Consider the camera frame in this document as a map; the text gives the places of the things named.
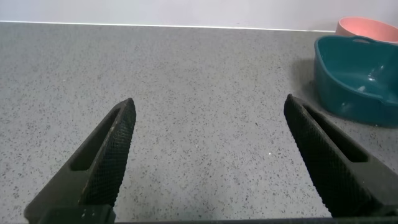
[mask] gray speckled countertop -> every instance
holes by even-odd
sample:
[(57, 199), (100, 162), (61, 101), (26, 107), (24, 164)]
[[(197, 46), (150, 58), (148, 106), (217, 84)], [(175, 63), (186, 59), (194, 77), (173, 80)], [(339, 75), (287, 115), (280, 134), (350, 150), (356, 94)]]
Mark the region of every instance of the gray speckled countertop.
[[(119, 101), (137, 123), (119, 221), (322, 217), (283, 115), (314, 32), (0, 24), (0, 217), (22, 212)], [(395, 129), (328, 115), (398, 170)]]

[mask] bowl rim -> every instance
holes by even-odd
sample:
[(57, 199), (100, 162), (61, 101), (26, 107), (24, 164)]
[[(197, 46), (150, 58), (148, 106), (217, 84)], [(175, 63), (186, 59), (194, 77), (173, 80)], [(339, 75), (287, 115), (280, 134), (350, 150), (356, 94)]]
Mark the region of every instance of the bowl rim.
[[(388, 27), (390, 27), (390, 28), (395, 29), (396, 31), (398, 31), (398, 27), (396, 27), (396, 26), (393, 26), (393, 25), (391, 25), (391, 24), (388, 24), (388, 23), (386, 23), (386, 22), (382, 22), (382, 21), (379, 21), (379, 20), (376, 20), (376, 19), (367, 18), (367, 17), (361, 17), (361, 16), (347, 16), (347, 17), (343, 17), (343, 18), (339, 19), (338, 25), (339, 25), (341, 28), (343, 28), (345, 31), (349, 32), (349, 33), (352, 34), (352, 35), (359, 35), (359, 34), (355, 34), (353, 31), (347, 29), (345, 26), (342, 25), (341, 22), (342, 22), (343, 20), (346, 20), (346, 19), (362, 19), (362, 20), (365, 20), (365, 21), (378, 22), (378, 23), (380, 23), (380, 24), (383, 24), (384, 26), (388, 26)], [(387, 42), (387, 43), (396, 44), (396, 43), (398, 43), (398, 37), (397, 37), (397, 40), (393, 40), (393, 41), (389, 41), (389, 40), (376, 40), (376, 41), (383, 41), (383, 42)]]
[[(346, 89), (346, 90), (348, 90), (348, 91), (350, 91), (350, 92), (352, 92), (352, 93), (354, 93), (354, 94), (357, 94), (357, 95), (359, 95), (359, 96), (365, 96), (365, 97), (368, 97), (368, 98), (371, 98), (371, 99), (374, 99), (374, 100), (378, 100), (378, 101), (380, 101), (381, 103), (383, 103), (383, 104), (385, 104), (385, 105), (389, 105), (389, 106), (398, 106), (398, 101), (395, 102), (395, 101), (392, 101), (392, 100), (385, 100), (385, 99), (383, 99), (383, 97), (381, 97), (380, 95), (372, 94), (372, 93), (364, 93), (364, 92), (362, 92), (362, 91), (358, 91), (357, 89), (355, 89), (355, 88), (353, 88), (353, 87), (351, 87), (351, 86), (349, 86), (349, 85), (343, 83), (342, 81), (338, 80), (334, 75), (332, 75), (332, 74), (329, 72), (329, 70), (327, 69), (327, 67), (326, 67), (326, 65), (325, 65), (325, 63), (324, 63), (324, 61), (323, 61), (323, 59), (322, 59), (322, 56), (321, 56), (320, 50), (319, 50), (319, 46), (318, 46), (318, 42), (319, 42), (320, 40), (322, 40), (322, 39), (329, 39), (329, 38), (338, 38), (338, 39), (370, 39), (369, 37), (362, 37), (362, 36), (344, 37), (344, 36), (340, 36), (340, 35), (326, 35), (326, 36), (323, 36), (323, 37), (319, 37), (319, 38), (315, 41), (315, 43), (314, 43), (316, 58), (318, 58), (318, 61), (319, 61), (319, 63), (321, 64), (323, 71), (325, 71), (325, 73), (326, 73), (334, 82), (336, 82), (338, 85), (340, 85), (340, 86), (343, 87), (344, 89)], [(386, 43), (386, 42), (383, 42), (383, 41), (378, 41), (378, 40), (373, 40), (373, 39), (371, 39), (371, 40), (372, 40), (372, 42), (370, 42), (370, 44), (384, 44), (384, 45), (387, 44), (387, 45), (392, 45), (392, 46), (397, 47), (397, 46), (394, 45), (394, 44)]]

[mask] pink bowl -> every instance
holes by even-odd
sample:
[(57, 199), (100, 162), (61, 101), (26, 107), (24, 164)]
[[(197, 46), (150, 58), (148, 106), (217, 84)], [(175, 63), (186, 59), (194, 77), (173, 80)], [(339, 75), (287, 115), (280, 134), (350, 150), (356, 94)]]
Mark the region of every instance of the pink bowl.
[(337, 24), (336, 35), (347, 37), (361, 35), (374, 40), (398, 44), (398, 28), (362, 17), (345, 17), (340, 19)]

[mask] textured gripper pad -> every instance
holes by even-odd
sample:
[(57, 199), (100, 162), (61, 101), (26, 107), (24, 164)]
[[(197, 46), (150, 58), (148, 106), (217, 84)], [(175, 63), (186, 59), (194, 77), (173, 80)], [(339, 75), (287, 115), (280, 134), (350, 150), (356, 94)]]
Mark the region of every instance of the textured gripper pad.
[(377, 204), (334, 150), (333, 141), (310, 113), (289, 95), (284, 114), (323, 203), (333, 217), (353, 217)]
[(132, 100), (127, 101), (124, 111), (119, 115), (120, 118), (116, 118), (114, 130), (105, 145), (102, 159), (98, 161), (98, 168), (88, 182), (82, 204), (108, 204), (113, 207), (118, 197), (136, 122), (136, 111)]

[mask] plastic bowl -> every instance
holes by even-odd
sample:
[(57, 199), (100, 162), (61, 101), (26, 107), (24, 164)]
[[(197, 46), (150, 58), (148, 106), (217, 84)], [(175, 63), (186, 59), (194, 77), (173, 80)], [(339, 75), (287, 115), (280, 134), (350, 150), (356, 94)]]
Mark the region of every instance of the plastic bowl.
[(398, 44), (398, 28), (373, 19), (346, 17), (338, 21), (336, 35), (361, 35), (374, 40)]
[(315, 83), (322, 106), (338, 116), (398, 126), (398, 46), (366, 37), (315, 41)]

